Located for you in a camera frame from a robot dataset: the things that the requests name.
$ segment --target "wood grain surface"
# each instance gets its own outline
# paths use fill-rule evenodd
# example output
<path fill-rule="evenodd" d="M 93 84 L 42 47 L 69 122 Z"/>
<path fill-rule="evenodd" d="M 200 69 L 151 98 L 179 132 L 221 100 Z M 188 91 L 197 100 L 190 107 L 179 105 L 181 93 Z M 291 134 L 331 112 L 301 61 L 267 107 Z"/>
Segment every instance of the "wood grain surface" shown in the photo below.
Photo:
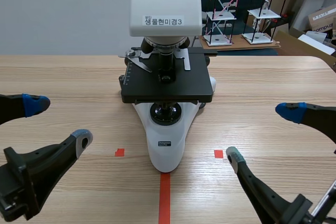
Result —
<path fill-rule="evenodd" d="M 51 99 L 43 114 L 0 126 L 0 150 L 30 152 L 81 128 L 94 136 L 30 224 L 157 224 L 160 173 L 138 115 L 121 101 L 124 72 L 115 56 L 0 56 L 0 93 Z M 316 204 L 336 178 L 336 146 L 283 120 L 275 106 L 335 106 L 335 73 L 314 57 L 251 56 L 212 58 L 209 72 L 217 80 L 213 103 L 195 119 L 171 173 L 171 223 L 260 223 L 229 162 L 214 158 L 232 145 L 279 195 L 293 201 L 301 193 Z M 117 148 L 125 157 L 114 157 Z"/>

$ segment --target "microscope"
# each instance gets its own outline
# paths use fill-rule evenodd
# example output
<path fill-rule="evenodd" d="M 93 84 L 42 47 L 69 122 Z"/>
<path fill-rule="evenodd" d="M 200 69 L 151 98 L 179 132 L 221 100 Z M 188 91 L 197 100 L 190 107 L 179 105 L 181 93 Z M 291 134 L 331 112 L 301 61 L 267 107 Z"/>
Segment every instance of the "microscope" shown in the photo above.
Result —
<path fill-rule="evenodd" d="M 144 39 L 123 56 L 121 96 L 137 111 L 151 162 L 163 173 L 179 165 L 189 128 L 216 88 L 209 58 L 188 51 L 188 36 L 202 34 L 201 10 L 201 0 L 131 0 L 130 35 Z"/>

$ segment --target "black stage plate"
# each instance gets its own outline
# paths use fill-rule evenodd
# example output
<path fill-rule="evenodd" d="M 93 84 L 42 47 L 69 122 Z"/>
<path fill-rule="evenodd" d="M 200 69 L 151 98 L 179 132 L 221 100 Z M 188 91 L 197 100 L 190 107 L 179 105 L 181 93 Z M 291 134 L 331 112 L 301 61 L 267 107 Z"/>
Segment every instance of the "black stage plate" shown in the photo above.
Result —
<path fill-rule="evenodd" d="M 124 103 L 144 102 L 211 102 L 213 90 L 204 54 L 189 54 L 191 71 L 184 70 L 184 60 L 175 59 L 176 81 L 159 81 L 159 55 L 140 59 L 153 72 L 149 73 L 132 62 L 128 64 L 121 88 Z"/>

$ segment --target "metal rod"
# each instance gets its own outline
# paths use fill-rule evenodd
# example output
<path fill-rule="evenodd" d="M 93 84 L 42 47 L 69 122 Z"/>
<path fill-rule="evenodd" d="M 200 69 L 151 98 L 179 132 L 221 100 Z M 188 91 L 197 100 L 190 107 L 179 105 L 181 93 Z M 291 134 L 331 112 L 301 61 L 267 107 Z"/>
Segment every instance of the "metal rod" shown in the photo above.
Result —
<path fill-rule="evenodd" d="M 262 4 L 261 4 L 261 8 L 260 8 L 260 12 L 259 12 L 259 17 L 261 16 L 261 11 L 263 10 L 264 3 L 265 3 L 265 0 L 262 0 Z"/>
<path fill-rule="evenodd" d="M 280 17 L 282 16 L 282 11 L 284 10 L 285 3 L 286 3 L 286 0 L 284 0 L 284 2 L 283 2 L 282 8 L 281 8 L 281 12 L 280 12 Z M 277 24 L 275 25 L 274 32 L 273 32 L 272 37 L 271 37 L 271 41 L 273 40 L 273 37 L 274 37 L 275 31 L 276 31 L 276 29 L 278 27 L 278 24 L 279 24 L 279 22 L 277 22 Z"/>
<path fill-rule="evenodd" d="M 254 36 L 255 36 L 255 34 L 256 34 L 256 30 L 257 30 L 257 26 L 258 26 L 258 22 L 259 22 L 259 20 L 257 19 L 256 27 L 254 28 L 254 32 L 253 32 L 253 36 L 252 36 L 252 41 L 251 41 L 251 43 L 253 43 Z"/>
<path fill-rule="evenodd" d="M 212 13 L 212 23 L 211 23 L 211 35 L 210 35 L 210 45 L 212 42 L 212 33 L 214 31 L 214 18 L 215 18 L 215 11 L 216 11 L 216 0 L 214 0 L 214 8 L 213 8 L 213 13 Z"/>
<path fill-rule="evenodd" d="M 247 26 L 247 21 L 248 21 L 248 13 L 246 13 L 246 19 L 245 19 L 245 26 L 244 26 L 244 31 L 243 31 L 243 34 L 245 33 L 245 30 L 246 30 L 246 26 Z"/>
<path fill-rule="evenodd" d="M 273 0 L 271 0 L 271 1 L 269 2 L 268 9 L 270 9 L 270 8 L 271 8 L 272 1 L 273 1 Z"/>
<path fill-rule="evenodd" d="M 232 23 L 232 32 L 231 32 L 231 37 L 230 37 L 230 44 L 232 43 L 232 36 L 233 36 L 233 30 L 235 28 L 235 23 L 236 23 L 236 20 L 234 20 L 233 23 Z"/>
<path fill-rule="evenodd" d="M 232 32 L 231 32 L 231 37 L 230 37 L 230 44 L 232 43 L 232 36 L 233 36 L 233 31 L 234 31 L 235 23 L 236 23 L 236 17 L 237 17 L 237 12 L 238 12 L 238 3 L 239 3 L 239 0 L 237 0 L 236 11 L 235 11 L 235 14 L 233 15 L 235 19 L 233 20 L 233 23 L 232 23 Z"/>
<path fill-rule="evenodd" d="M 224 35 L 225 35 L 225 30 L 226 30 L 226 21 L 225 21 L 225 26 L 224 26 L 224 31 L 223 31 Z"/>
<path fill-rule="evenodd" d="M 214 31 L 214 22 L 211 20 L 211 34 L 210 34 L 210 45 L 212 41 L 212 32 Z"/>

